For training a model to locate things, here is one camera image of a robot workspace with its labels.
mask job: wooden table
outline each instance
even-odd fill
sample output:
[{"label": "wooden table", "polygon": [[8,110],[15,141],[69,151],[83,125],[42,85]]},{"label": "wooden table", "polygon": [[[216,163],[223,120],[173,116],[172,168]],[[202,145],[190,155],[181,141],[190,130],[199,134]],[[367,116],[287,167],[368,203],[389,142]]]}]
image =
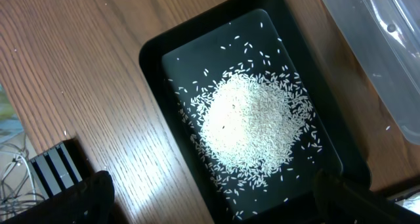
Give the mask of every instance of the wooden table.
[{"label": "wooden table", "polygon": [[[0,0],[0,83],[38,153],[77,136],[129,222],[210,223],[138,65],[143,44],[225,0]],[[372,171],[417,179],[407,142],[321,0],[286,0]]]}]

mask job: black object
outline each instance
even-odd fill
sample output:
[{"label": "black object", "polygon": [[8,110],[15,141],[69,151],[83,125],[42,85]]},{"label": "black object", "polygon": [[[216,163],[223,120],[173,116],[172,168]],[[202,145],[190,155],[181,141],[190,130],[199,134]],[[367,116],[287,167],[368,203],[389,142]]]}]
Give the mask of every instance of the black object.
[{"label": "black object", "polygon": [[107,171],[91,175],[77,140],[62,141],[31,159],[28,165],[45,201],[4,224],[105,224],[108,218],[113,220],[111,175]]},{"label": "black object", "polygon": [[326,223],[420,223],[413,213],[365,187],[319,171],[314,179],[314,196]]},{"label": "black object", "polygon": [[[257,32],[261,28],[260,21],[264,22],[264,32]],[[241,36],[239,38],[242,40],[241,46],[235,42],[236,35]],[[277,42],[278,36],[281,37],[282,44]],[[189,93],[182,93],[179,98],[189,103],[192,92],[196,93],[196,86],[191,85],[191,82],[198,81],[199,84],[211,85],[211,81],[220,80],[222,72],[230,66],[235,66],[240,61],[246,62],[243,55],[245,41],[250,41],[254,45],[254,51],[257,51],[254,53],[248,49],[248,55],[270,49],[275,51],[277,48],[282,52],[276,58],[273,58],[273,55],[277,52],[270,54],[272,65],[276,65],[276,68],[261,66],[260,63],[252,69],[254,73],[263,73],[265,70],[279,72],[281,69],[278,66],[286,64],[292,75],[294,72],[300,74],[317,111],[314,124],[318,128],[324,148],[322,153],[313,155],[315,159],[318,157],[320,159],[312,164],[312,160],[308,160],[307,157],[313,153],[304,154],[300,149],[301,144],[297,143],[293,149],[295,158],[291,164],[294,172],[283,172],[284,182],[280,181],[280,176],[269,179],[270,185],[265,196],[257,194],[256,199],[259,202],[250,199],[256,195],[254,192],[241,193],[239,198],[243,198],[245,202],[238,203],[243,205],[242,208],[247,210],[247,213],[258,211],[257,208],[267,209],[244,221],[249,223],[270,223],[280,220],[283,223],[315,221],[318,219],[318,211],[312,196],[311,184],[317,169],[324,168],[365,188],[370,186],[371,177],[284,0],[228,0],[147,42],[140,52],[140,67],[214,221],[229,223],[232,222],[234,208],[237,207],[229,206],[223,194],[216,192],[217,189],[210,182],[209,173],[190,142],[190,134],[193,131],[181,122],[178,115],[179,101],[173,92],[178,86],[190,85],[191,88],[187,88]],[[221,45],[229,48],[228,44],[232,44],[229,55],[226,51],[221,52],[220,48]],[[203,75],[204,68],[209,70],[208,77]],[[306,137],[301,138],[302,145],[306,147],[308,140]],[[300,175],[299,181],[296,180],[296,175]],[[283,200],[286,197],[289,201],[284,204]]]}]

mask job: wood grain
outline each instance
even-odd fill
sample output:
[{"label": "wood grain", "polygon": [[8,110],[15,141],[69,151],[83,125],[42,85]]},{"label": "wood grain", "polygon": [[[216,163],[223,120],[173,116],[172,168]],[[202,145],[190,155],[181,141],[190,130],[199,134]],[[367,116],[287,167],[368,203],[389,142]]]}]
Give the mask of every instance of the wood grain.
[{"label": "wood grain", "polygon": [[[77,136],[130,223],[211,223],[138,66],[150,38],[225,0],[0,0],[0,83],[38,153]],[[366,155],[373,190],[420,174],[321,0],[286,0]]]}]

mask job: black tray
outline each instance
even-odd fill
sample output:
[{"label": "black tray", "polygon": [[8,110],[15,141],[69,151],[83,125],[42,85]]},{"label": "black tray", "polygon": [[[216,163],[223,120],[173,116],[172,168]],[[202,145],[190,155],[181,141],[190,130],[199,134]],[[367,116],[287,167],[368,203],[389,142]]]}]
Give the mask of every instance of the black tray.
[{"label": "black tray", "polygon": [[[261,31],[260,22],[264,24],[264,31]],[[190,98],[201,93],[201,90],[196,92],[193,81],[198,81],[200,86],[211,85],[212,80],[219,81],[229,67],[241,61],[246,65],[243,57],[246,41],[254,45],[253,49],[248,49],[247,57],[257,58],[262,51],[270,54],[271,61],[271,66],[268,66],[254,60],[255,67],[249,74],[264,73],[265,70],[280,74],[284,64],[289,66],[291,75],[299,73],[299,80],[308,89],[316,109],[317,116],[312,124],[318,128],[323,150],[319,153],[316,149],[302,150],[301,145],[306,148],[310,141],[310,137],[302,136],[301,142],[293,147],[294,159],[289,166],[294,170],[285,171],[288,166],[282,166],[284,182],[277,174],[267,180],[268,192],[247,189],[235,198],[238,205],[233,205],[222,193],[216,192],[217,188],[210,182],[210,174],[190,142],[190,134],[197,131],[181,122],[178,110],[187,110]],[[318,213],[311,188],[313,175],[319,168],[342,175],[366,188],[370,186],[369,169],[353,143],[284,0],[228,0],[147,42],[140,52],[139,62],[216,223],[231,223],[237,210],[244,210],[242,222],[246,223],[316,221]],[[207,77],[203,74],[205,68],[209,70]],[[185,87],[188,92],[175,95],[178,86]],[[186,101],[186,106],[178,105],[179,100]],[[308,160],[309,156],[313,156],[314,164],[313,160]]]}]

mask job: transparent plastic lid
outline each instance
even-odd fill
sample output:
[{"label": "transparent plastic lid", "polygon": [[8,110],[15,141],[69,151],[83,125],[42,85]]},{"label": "transparent plastic lid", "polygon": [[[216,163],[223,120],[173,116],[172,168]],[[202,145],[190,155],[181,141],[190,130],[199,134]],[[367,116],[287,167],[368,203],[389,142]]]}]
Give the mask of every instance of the transparent plastic lid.
[{"label": "transparent plastic lid", "polygon": [[420,0],[323,0],[406,139],[420,145]]}]

